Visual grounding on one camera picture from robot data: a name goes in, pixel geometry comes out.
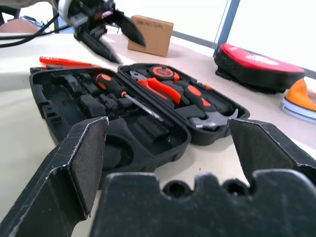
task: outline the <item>white table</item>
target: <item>white table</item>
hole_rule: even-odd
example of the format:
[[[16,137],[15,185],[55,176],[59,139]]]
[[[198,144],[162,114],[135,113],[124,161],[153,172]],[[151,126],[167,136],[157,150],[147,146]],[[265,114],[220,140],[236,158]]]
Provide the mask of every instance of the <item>white table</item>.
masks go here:
[[[211,57],[183,46],[171,44],[169,56],[161,58],[127,50],[127,40],[120,35],[108,35],[106,40],[112,44],[125,64],[168,64],[211,85],[249,109],[251,119],[273,123],[316,158],[316,126],[281,111],[279,104],[282,95],[255,93],[222,79],[215,75],[216,65]],[[91,62],[113,70],[117,68],[116,65],[95,57],[76,42],[72,35],[42,37],[27,44],[0,50],[0,220],[55,146],[29,86],[29,68],[40,66],[39,56]],[[162,186],[169,180],[180,179],[191,187],[199,172],[212,172],[220,182],[236,177],[247,182],[231,137],[219,139],[213,145],[205,147],[189,145],[181,159],[155,171]],[[79,223],[73,236],[87,236],[91,222],[92,218]]]

